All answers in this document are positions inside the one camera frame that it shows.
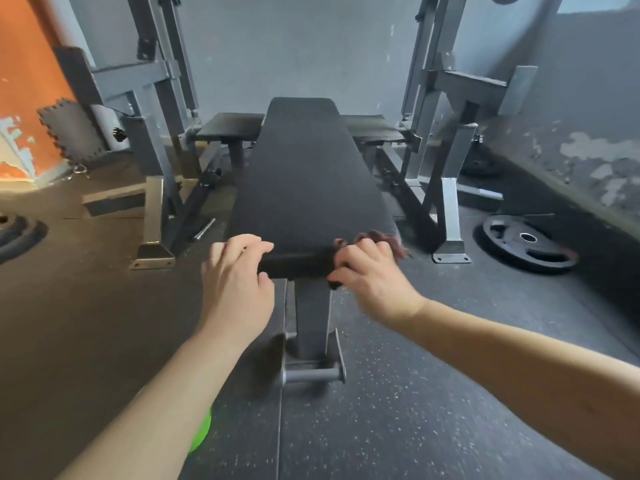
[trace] hand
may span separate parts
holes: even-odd
[[[274,286],[267,273],[258,274],[262,255],[272,242],[251,234],[216,242],[202,263],[202,315],[198,331],[246,348],[260,335],[273,311]]]
[[[363,239],[338,251],[333,260],[335,270],[327,279],[356,293],[362,311],[392,330],[427,303],[396,265],[387,242]]]

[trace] orange wall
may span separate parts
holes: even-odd
[[[13,140],[21,150],[30,151],[35,175],[0,162],[0,180],[33,179],[63,160],[37,110],[60,98],[75,99],[51,49],[55,40],[50,27],[36,15],[42,13],[38,0],[30,1],[2,0],[0,121],[13,118],[15,128],[9,131],[21,132]]]

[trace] right hand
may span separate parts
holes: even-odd
[[[392,330],[428,301],[400,271],[387,242],[363,239],[339,250],[333,260],[335,270],[327,279],[353,291],[362,311]]]

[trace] plate hole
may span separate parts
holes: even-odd
[[[521,232],[520,233],[520,238],[523,241],[527,241],[527,242],[537,242],[538,238],[536,236],[534,236],[533,234],[530,234],[528,232]]]

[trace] weight bench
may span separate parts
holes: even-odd
[[[397,235],[344,120],[322,98],[274,98],[244,169],[225,240],[244,233],[275,244],[260,263],[294,282],[296,332],[285,333],[282,382],[345,381],[337,330],[329,334],[334,240]]]

